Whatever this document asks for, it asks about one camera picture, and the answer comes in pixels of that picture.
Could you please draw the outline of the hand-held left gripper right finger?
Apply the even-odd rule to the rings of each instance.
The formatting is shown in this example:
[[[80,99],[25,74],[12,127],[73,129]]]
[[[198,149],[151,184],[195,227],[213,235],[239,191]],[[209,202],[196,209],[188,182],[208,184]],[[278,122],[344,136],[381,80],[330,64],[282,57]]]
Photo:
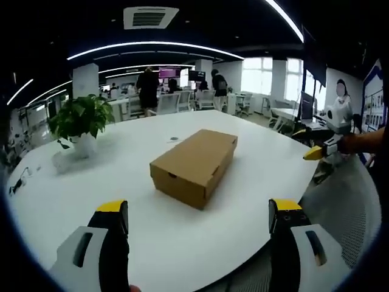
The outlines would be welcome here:
[[[269,291],[334,291],[350,272],[341,245],[292,200],[269,200]]]

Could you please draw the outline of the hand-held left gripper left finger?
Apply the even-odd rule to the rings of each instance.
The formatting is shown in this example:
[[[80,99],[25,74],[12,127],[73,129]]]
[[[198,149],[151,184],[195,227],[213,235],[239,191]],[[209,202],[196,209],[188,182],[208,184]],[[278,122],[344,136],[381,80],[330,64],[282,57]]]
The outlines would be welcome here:
[[[129,291],[128,202],[94,212],[57,249],[50,275],[63,291]]]

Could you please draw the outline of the person's right hand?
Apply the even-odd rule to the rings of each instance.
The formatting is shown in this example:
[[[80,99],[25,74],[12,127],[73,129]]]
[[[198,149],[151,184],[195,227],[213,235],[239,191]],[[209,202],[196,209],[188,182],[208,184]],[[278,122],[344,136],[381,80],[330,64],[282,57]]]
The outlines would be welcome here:
[[[349,134],[340,138],[338,150],[343,154],[356,154],[363,152],[364,138],[362,134]]]

